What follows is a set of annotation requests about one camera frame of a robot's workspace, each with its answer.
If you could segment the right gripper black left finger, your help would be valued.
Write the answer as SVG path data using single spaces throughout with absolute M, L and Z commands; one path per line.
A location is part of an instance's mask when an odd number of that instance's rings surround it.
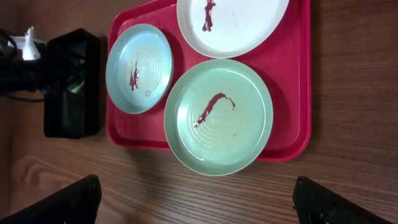
M 41 201 L 1 219 L 13 223 L 94 224 L 102 198 L 97 175 L 88 175 Z

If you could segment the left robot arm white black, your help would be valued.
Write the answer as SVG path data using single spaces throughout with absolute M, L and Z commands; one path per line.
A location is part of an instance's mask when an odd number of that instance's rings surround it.
M 16 41 L 1 29 L 1 37 L 14 47 L 9 53 L 1 55 L 1 96 L 29 103 L 42 103 L 45 98 L 23 98 L 11 93 L 16 91 L 35 92 L 45 86 L 44 66 L 41 59 L 17 60 Z

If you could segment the light blue plate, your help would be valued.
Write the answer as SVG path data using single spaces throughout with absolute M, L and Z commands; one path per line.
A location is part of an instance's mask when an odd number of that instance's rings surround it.
M 172 82 L 174 59 L 161 30 L 137 24 L 115 41 L 106 64 L 106 87 L 114 105 L 127 114 L 153 108 Z

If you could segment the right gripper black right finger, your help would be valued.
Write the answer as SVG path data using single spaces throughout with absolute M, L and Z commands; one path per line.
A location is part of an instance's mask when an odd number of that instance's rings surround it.
M 296 180 L 293 203 L 300 224 L 391 224 L 306 176 Z

